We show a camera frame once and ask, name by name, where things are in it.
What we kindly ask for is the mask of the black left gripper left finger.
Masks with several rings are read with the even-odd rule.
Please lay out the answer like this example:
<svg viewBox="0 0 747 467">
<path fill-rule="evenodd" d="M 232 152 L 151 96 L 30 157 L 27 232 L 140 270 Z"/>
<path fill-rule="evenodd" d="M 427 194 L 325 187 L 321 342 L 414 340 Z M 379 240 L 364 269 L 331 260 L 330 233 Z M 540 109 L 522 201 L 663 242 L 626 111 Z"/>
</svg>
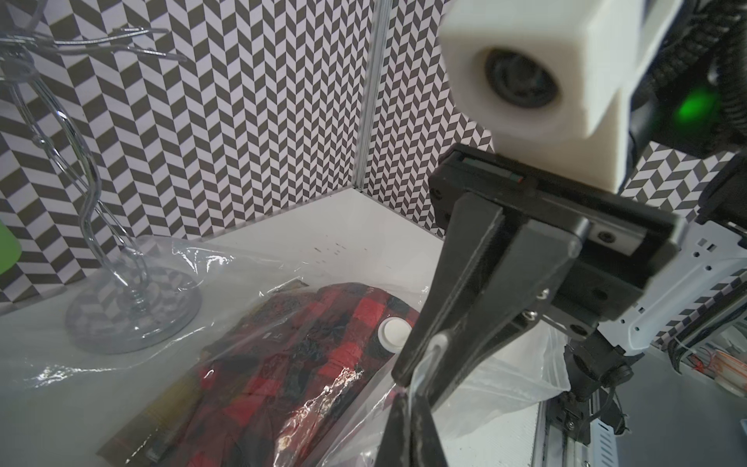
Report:
<svg viewBox="0 0 747 467">
<path fill-rule="evenodd" d="M 407 467 L 410 465 L 409 397 L 397 393 L 390 408 L 382 435 L 375 467 Z"/>
</svg>

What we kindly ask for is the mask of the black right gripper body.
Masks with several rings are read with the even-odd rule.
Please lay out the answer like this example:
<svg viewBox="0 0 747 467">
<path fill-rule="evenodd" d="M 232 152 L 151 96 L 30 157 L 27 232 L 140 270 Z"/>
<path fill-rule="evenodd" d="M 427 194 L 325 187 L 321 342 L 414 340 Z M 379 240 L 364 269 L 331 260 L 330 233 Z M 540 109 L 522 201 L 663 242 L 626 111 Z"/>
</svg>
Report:
<svg viewBox="0 0 747 467">
<path fill-rule="evenodd" d="M 673 214 L 463 144 L 441 157 L 429 192 L 445 234 L 455 202 L 467 193 L 502 208 L 503 223 L 480 268 L 477 295 L 527 222 L 583 239 L 578 258 L 541 313 L 567 327 L 619 318 L 678 254 L 686 230 Z"/>
</svg>

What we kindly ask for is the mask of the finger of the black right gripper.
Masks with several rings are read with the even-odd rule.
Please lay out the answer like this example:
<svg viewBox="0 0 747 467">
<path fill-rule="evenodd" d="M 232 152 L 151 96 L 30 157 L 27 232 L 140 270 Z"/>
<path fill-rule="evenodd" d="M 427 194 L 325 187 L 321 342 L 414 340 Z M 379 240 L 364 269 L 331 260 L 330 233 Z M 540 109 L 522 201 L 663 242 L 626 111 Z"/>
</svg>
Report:
<svg viewBox="0 0 747 467">
<path fill-rule="evenodd" d="M 490 354 L 537 324 L 583 243 L 573 233 L 534 220 L 517 230 L 486 285 L 452 329 L 451 343 L 427 388 L 433 409 Z"/>
<path fill-rule="evenodd" d="M 453 327 L 470 309 L 480 268 L 503 219 L 501 206 L 473 193 L 455 202 L 431 290 L 392 370 L 398 385 L 410 386 L 431 339 Z"/>
</svg>

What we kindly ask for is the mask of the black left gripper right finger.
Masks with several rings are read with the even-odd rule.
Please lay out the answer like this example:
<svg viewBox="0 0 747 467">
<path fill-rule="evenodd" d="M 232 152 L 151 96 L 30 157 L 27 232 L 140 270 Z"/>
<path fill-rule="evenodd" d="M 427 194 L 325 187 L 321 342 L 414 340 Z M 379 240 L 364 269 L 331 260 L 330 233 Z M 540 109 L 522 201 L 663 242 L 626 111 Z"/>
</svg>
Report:
<svg viewBox="0 0 747 467">
<path fill-rule="evenodd" d="M 448 467 L 438 430 L 425 396 L 416 395 L 410 409 L 410 465 Z"/>
</svg>

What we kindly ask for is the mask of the red plaid shirt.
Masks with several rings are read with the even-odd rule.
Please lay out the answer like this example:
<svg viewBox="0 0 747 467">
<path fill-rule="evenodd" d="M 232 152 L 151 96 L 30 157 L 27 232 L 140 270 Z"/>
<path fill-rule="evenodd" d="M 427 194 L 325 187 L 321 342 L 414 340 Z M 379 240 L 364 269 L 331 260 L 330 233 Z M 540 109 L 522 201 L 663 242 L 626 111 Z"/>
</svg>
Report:
<svg viewBox="0 0 747 467">
<path fill-rule="evenodd" d="M 388 317 L 418 312 L 356 282 L 272 295 L 192 371 L 202 398 L 163 465 L 299 465 L 392 359 Z"/>
</svg>

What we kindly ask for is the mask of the yellow plaid shirt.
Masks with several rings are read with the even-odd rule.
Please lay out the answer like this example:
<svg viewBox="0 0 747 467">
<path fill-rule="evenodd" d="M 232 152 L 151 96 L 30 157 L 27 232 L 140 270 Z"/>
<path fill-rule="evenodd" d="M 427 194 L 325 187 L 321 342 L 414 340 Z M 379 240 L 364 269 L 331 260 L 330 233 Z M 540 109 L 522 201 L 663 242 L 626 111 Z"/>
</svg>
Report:
<svg viewBox="0 0 747 467">
<path fill-rule="evenodd" d="M 184 375 L 97 451 L 109 466 L 155 466 L 186 430 L 202 398 L 200 378 Z"/>
</svg>

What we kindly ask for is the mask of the clear plastic vacuum bag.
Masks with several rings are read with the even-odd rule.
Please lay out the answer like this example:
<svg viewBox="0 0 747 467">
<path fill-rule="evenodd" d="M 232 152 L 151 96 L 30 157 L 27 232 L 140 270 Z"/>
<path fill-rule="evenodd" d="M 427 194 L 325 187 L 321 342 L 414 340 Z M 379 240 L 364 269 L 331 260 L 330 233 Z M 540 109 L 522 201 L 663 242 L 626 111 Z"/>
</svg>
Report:
<svg viewBox="0 0 747 467">
<path fill-rule="evenodd" d="M 394 366 L 422 294 L 304 263 L 146 239 L 1 318 L 5 466 L 443 466 L 444 441 L 570 387 L 540 325 L 449 402 Z"/>
</svg>

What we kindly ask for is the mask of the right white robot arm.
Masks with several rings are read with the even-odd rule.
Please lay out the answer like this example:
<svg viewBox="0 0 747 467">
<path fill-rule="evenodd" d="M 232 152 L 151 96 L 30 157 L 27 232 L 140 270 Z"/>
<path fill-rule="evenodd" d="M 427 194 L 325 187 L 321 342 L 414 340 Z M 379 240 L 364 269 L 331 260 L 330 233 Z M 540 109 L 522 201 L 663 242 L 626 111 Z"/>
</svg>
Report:
<svg viewBox="0 0 747 467">
<path fill-rule="evenodd" d="M 620 194 L 644 144 L 746 137 L 742 1 L 458 1 L 439 38 L 495 152 L 456 144 L 429 180 L 445 245 L 392 377 L 445 335 L 432 407 L 540 320 L 594 341 L 673 262 L 684 222 Z"/>
</svg>

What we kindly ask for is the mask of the white bag valve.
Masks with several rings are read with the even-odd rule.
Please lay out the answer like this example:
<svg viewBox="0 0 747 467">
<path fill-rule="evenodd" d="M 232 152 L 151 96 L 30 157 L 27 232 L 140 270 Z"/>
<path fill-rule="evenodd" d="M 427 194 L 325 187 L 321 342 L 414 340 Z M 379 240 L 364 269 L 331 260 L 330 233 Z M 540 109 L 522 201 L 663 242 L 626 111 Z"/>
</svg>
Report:
<svg viewBox="0 0 747 467">
<path fill-rule="evenodd" d="M 412 325 L 404 318 L 388 317 L 377 327 L 377 339 L 390 353 L 400 353 L 412 332 Z"/>
</svg>

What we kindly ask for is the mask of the metal glass holder stand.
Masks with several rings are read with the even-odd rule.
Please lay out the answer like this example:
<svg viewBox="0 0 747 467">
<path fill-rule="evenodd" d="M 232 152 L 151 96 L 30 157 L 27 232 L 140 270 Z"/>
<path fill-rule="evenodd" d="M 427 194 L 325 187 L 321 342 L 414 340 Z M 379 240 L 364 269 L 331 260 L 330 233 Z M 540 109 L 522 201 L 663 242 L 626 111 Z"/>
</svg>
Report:
<svg viewBox="0 0 747 467">
<path fill-rule="evenodd" d="M 102 179 L 83 132 L 54 96 L 37 70 L 34 54 L 96 56 L 131 53 L 182 61 L 179 53 L 136 46 L 135 38 L 163 34 L 163 29 L 123 27 L 97 39 L 56 40 L 34 28 L 1 34 L 1 82 L 29 127 L 33 143 L 61 170 L 83 197 L 79 225 L 84 241 L 102 266 L 70 304 L 64 325 L 75 346 L 97 354 L 125 354 L 151 348 L 182 331 L 198 315 L 202 293 L 190 274 L 151 267 L 135 239 L 102 202 Z M 80 167 L 74 169 L 45 134 L 21 96 L 28 85 L 50 110 L 70 143 Z"/>
</svg>

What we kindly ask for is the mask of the green plastic wine glass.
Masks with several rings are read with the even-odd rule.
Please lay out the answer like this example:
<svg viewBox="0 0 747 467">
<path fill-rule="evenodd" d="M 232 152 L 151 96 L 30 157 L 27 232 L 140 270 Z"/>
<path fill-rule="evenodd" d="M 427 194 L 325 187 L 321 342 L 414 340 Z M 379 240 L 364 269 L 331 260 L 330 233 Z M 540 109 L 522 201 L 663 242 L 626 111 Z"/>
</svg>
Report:
<svg viewBox="0 0 747 467">
<path fill-rule="evenodd" d="M 0 223 L 0 274 L 5 274 L 19 262 L 21 245 L 18 239 L 3 223 Z"/>
</svg>

